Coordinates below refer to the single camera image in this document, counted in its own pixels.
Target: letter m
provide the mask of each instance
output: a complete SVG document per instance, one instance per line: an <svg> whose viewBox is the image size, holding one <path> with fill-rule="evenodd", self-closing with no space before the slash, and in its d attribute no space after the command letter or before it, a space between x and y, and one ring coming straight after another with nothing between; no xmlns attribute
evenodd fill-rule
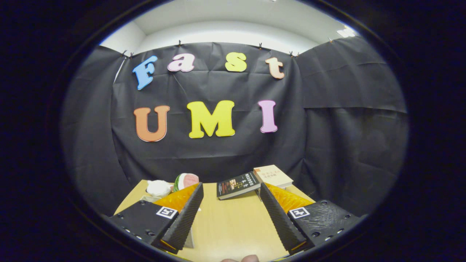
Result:
<svg viewBox="0 0 466 262"><path fill-rule="evenodd" d="M234 130L232 128L233 107L233 101L222 100L215 107L213 114L210 114L203 102L197 101L189 103L187 108L191 110L192 119L192 131L189 133L189 137L204 137L204 132L201 131L201 125L207 135L211 137L217 124L219 125L219 128L215 134L218 137L229 137L234 135Z"/></svg>

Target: foam letter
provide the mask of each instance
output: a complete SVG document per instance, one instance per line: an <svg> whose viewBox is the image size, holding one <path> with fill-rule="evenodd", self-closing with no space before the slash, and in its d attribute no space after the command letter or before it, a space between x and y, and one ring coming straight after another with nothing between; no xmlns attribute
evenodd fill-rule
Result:
<svg viewBox="0 0 466 262"><path fill-rule="evenodd" d="M228 62L225 63L225 67L228 71L233 72L242 72L246 70L246 55L243 53L235 53L231 52L226 55L226 60Z"/></svg>
<svg viewBox="0 0 466 262"><path fill-rule="evenodd" d="M270 69L270 74L278 79L282 79L285 77L285 74L280 72L279 66L283 66L282 62L278 62L278 59L276 57L269 58L265 60L265 62L268 64L268 68Z"/></svg>
<svg viewBox="0 0 466 262"><path fill-rule="evenodd" d="M148 76L147 73L149 74L154 73L155 68L154 68L154 64L152 63L155 61L157 61L157 57L153 55L133 69L133 73L136 73L137 82L138 82L137 90L143 89L146 85L152 82L153 77Z"/></svg>
<svg viewBox="0 0 466 262"><path fill-rule="evenodd" d="M134 110L136 116L136 133L137 136L146 142L157 142L162 140L167 134L167 112L170 110L168 105L161 105L154 109L158 116L158 130L152 133L147 128L147 115L151 112L148 107L142 107Z"/></svg>
<svg viewBox="0 0 466 262"><path fill-rule="evenodd" d="M215 132L218 137L229 137L234 135L232 128L232 108L234 102L229 100L220 101L213 114L210 114L209 110L203 102L191 102L187 105L187 108L191 110L192 119L192 131L189 133L191 138L202 138L204 132L201 131L201 125L206 131L208 136L212 136L213 131L217 124L219 128Z"/></svg>
<svg viewBox="0 0 466 262"><path fill-rule="evenodd" d="M194 69L194 55L192 54L179 54L173 57L173 62L168 64L168 70L172 72L183 71L189 72Z"/></svg>
<svg viewBox="0 0 466 262"><path fill-rule="evenodd" d="M272 100L262 100L257 103L262 108L262 133L272 133L278 130L274 120L275 102Z"/></svg>

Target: letter f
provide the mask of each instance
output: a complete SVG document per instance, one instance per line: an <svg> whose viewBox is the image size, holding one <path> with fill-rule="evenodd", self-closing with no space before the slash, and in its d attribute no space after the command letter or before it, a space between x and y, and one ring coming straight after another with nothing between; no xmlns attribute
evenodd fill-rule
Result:
<svg viewBox="0 0 466 262"><path fill-rule="evenodd" d="M133 69L133 73L136 73L137 82L138 82L137 90L143 89L146 85L152 82L153 77L148 76L147 73L149 74L154 73L155 68L154 68L154 64L152 63L155 61L157 61L157 57L153 55Z"/></svg>

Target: pink letter i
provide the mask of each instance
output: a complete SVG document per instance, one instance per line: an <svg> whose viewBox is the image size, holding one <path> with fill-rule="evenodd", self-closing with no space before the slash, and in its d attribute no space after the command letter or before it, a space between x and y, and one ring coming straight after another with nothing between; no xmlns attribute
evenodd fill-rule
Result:
<svg viewBox="0 0 466 262"><path fill-rule="evenodd" d="M275 102L272 100L262 100L257 103L262 108L262 133L272 133L278 130L274 120Z"/></svg>

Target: table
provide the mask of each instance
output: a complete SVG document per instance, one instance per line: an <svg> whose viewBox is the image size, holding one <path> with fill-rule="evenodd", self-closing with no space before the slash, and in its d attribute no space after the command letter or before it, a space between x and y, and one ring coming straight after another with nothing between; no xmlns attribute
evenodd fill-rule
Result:
<svg viewBox="0 0 466 262"><path fill-rule="evenodd" d="M142 196L147 180L141 180L122 201L119 213ZM256 254L261 262L285 256L277 231L264 204L255 191L219 200L216 183L204 183L204 199L192 224L194 248L183 248L177 256L193 262L219 262L225 258L241 261L246 255ZM298 196L313 201L295 186L286 188Z"/></svg>

